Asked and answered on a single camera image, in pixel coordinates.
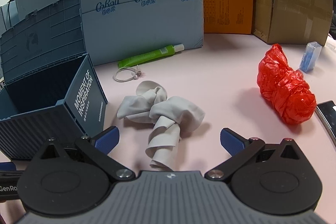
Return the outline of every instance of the black phone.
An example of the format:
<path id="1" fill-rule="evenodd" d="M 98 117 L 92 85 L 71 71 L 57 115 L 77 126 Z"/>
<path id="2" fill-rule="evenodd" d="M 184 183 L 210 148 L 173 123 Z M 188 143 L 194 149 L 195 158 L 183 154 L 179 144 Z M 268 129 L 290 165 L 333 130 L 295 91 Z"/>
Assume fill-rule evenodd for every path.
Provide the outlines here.
<path id="1" fill-rule="evenodd" d="M 320 103 L 315 112 L 324 124 L 328 134 L 336 146 L 336 105 L 333 101 Z"/>

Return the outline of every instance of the black cable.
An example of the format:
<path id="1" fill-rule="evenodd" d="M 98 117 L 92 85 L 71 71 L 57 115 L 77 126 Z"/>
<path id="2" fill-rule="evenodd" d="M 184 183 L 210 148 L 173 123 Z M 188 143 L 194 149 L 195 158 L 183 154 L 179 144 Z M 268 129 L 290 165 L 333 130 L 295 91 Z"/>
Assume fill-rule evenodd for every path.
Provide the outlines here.
<path id="1" fill-rule="evenodd" d="M 11 4 L 11 0 L 8 2 L 8 7 L 7 7 L 7 14 L 8 14 L 8 20 L 9 20 L 9 25 L 12 27 L 12 22 L 11 22 L 11 15 L 9 14 L 9 6 Z"/>

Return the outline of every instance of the white fabric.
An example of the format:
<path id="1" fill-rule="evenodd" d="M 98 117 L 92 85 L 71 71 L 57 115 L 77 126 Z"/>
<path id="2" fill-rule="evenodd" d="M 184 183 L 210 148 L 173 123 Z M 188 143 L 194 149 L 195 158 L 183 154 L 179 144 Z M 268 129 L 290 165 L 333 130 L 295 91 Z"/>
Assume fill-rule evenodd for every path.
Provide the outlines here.
<path id="1" fill-rule="evenodd" d="M 180 133 L 197 129 L 205 116 L 194 103 L 173 96 L 167 100 L 166 90 L 152 81 L 143 81 L 136 96 L 126 96 L 117 117 L 133 122 L 153 123 L 148 137 L 146 154 L 152 159 L 150 166 L 158 170 L 174 170 Z"/>

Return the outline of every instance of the crumpled red bag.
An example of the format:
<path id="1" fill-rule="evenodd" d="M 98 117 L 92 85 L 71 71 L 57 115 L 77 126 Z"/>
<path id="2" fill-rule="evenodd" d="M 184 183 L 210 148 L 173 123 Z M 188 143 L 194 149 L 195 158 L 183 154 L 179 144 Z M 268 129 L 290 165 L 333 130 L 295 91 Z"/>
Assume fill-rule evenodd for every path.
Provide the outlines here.
<path id="1" fill-rule="evenodd" d="M 299 124 L 313 115 L 315 95 L 302 72 L 288 66 L 279 44 L 274 44 L 259 63 L 257 84 L 261 95 L 271 102 L 285 123 Z"/>

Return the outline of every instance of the pink tabletop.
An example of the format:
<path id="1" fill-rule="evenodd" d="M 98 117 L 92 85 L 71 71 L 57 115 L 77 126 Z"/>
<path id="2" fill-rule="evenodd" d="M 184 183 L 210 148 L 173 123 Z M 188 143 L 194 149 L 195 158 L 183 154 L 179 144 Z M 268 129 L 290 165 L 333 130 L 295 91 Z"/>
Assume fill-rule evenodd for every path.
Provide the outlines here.
<path id="1" fill-rule="evenodd" d="M 315 212 L 328 223 L 335 224 L 336 149 L 316 114 L 299 126 L 288 127 L 270 111 L 256 83 L 258 63 L 269 48 L 270 45 L 251 35 L 206 34 L 202 48 L 140 65 L 144 76 L 139 80 L 115 82 L 112 76 L 117 70 L 116 63 L 96 67 L 109 102 L 105 128 L 115 125 L 120 130 L 120 142 L 110 156 L 135 172 L 150 170 L 151 160 L 145 149 L 152 125 L 120 121 L 116 113 L 126 95 L 135 95 L 141 81 L 155 81 L 166 89 L 168 97 L 184 97 L 206 113 L 201 126 L 183 136 L 179 144 L 178 170 L 200 170 L 204 174 L 227 160 L 230 155 L 219 141 L 223 127 L 245 138 L 259 137 L 266 143 L 294 138 L 323 184 Z M 297 69 L 305 46 L 283 45 L 283 50 L 289 65 Z M 325 47 L 315 69 L 304 75 L 318 103 L 336 102 L 335 68 L 336 52 Z M 13 223 L 23 212 L 19 201 L 1 204 L 0 211 L 7 224 Z"/>

